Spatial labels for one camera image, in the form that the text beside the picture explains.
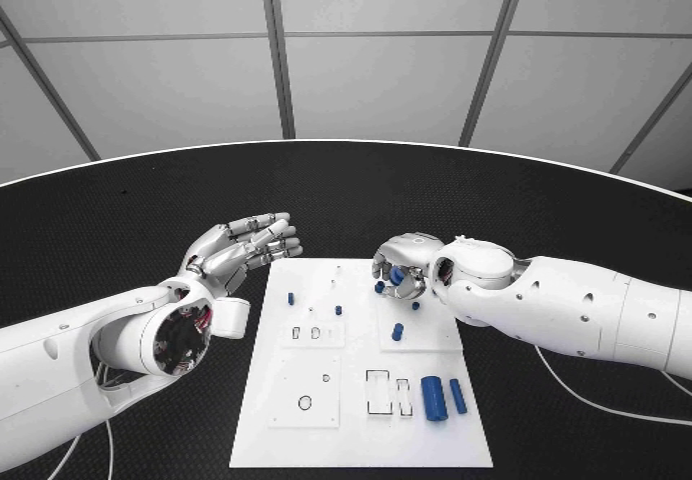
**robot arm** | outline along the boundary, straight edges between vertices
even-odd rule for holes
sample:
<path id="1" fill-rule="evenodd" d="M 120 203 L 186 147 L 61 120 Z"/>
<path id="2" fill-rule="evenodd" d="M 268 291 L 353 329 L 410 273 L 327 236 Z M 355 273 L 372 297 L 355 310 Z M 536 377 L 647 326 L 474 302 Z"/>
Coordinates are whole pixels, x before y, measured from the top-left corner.
<path id="1" fill-rule="evenodd" d="M 415 298 L 427 280 L 456 318 L 470 325 L 493 326 L 565 355 L 632 363 L 692 379 L 692 292 L 587 263 L 516 259 L 499 245 L 464 237 L 441 245 L 421 234 L 382 245 L 374 276 L 389 273 L 394 262 L 404 273 L 420 270 L 427 277 L 407 275 L 385 294 Z"/>
<path id="2" fill-rule="evenodd" d="M 0 472 L 176 382 L 202 361 L 212 334 L 242 338 L 250 304 L 228 294 L 248 270 L 303 252 L 289 219 L 280 213 L 218 225 L 159 286 L 2 329 Z M 105 365 L 140 378 L 101 385 L 90 346 Z"/>

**blue cylinder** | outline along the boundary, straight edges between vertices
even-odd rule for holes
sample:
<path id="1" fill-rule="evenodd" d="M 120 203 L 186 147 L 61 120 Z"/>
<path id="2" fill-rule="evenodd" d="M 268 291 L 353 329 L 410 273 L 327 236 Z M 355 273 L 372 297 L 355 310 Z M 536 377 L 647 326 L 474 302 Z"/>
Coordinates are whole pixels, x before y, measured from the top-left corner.
<path id="1" fill-rule="evenodd" d="M 389 271 L 389 281 L 392 282 L 392 285 L 397 287 L 401 284 L 401 281 L 404 280 L 404 272 L 400 270 L 400 267 L 392 267 L 392 270 Z"/>
<path id="2" fill-rule="evenodd" d="M 447 405 L 444 404 L 443 381 L 440 377 L 423 377 L 423 402 L 425 417 L 431 422 L 447 420 Z"/>
<path id="3" fill-rule="evenodd" d="M 394 332 L 392 332 L 392 340 L 400 341 L 401 340 L 401 334 L 404 333 L 404 325 L 401 323 L 397 323 L 394 325 Z"/>
<path id="4" fill-rule="evenodd" d="M 462 387 L 459 386 L 459 380 L 453 378 L 450 380 L 451 395 L 454 396 L 454 403 L 457 404 L 457 412 L 466 413 L 464 396 L 462 395 Z"/>

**white board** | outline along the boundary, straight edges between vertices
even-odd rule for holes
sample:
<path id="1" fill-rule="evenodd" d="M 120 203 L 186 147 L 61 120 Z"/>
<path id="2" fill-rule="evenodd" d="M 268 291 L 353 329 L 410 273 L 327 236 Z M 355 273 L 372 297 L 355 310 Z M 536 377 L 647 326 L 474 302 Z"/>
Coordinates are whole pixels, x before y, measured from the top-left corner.
<path id="1" fill-rule="evenodd" d="M 388 315 L 388 309 L 382 308 L 384 304 L 378 307 L 378 302 L 388 300 L 375 293 L 374 286 L 371 260 L 297 258 L 273 264 L 232 468 L 493 466 L 462 343 L 459 348 L 450 348 L 453 343 L 443 344 L 446 352 L 431 348 L 417 352 L 384 351 L 379 325 L 388 322 L 394 328 L 397 319 L 381 318 Z M 289 292 L 294 293 L 293 306 L 287 301 Z M 454 317 L 441 317 L 449 325 L 437 318 L 437 299 L 425 295 L 420 303 L 415 312 L 408 310 L 410 304 L 401 304 L 408 308 L 398 318 L 407 316 L 408 322 L 408 315 L 415 315 L 415 321 L 421 321 L 418 329 L 405 328 L 402 338 L 407 334 L 412 337 L 414 332 L 420 338 L 440 338 L 433 333 L 440 328 L 457 332 Z M 342 306 L 342 315 L 336 315 L 336 305 Z M 317 348 L 310 345 L 313 325 L 320 326 Z M 291 344 L 297 326 L 300 336 Z M 325 331 L 342 338 L 320 342 Z M 374 385 L 366 385 L 366 370 L 389 372 L 388 377 L 378 375 L 375 393 Z M 421 378 L 428 375 L 443 380 L 449 413 L 443 422 L 425 419 Z M 454 407 L 451 378 L 462 384 L 469 408 L 463 415 Z M 398 391 L 400 379 L 408 380 L 408 395 Z M 384 395 L 387 403 L 387 394 L 392 414 L 368 414 L 369 399 L 376 395 L 381 401 Z M 299 401 L 306 395 L 312 404 L 301 410 Z M 407 413 L 410 401 L 411 417 L 401 415 L 400 401 L 405 403 Z"/>

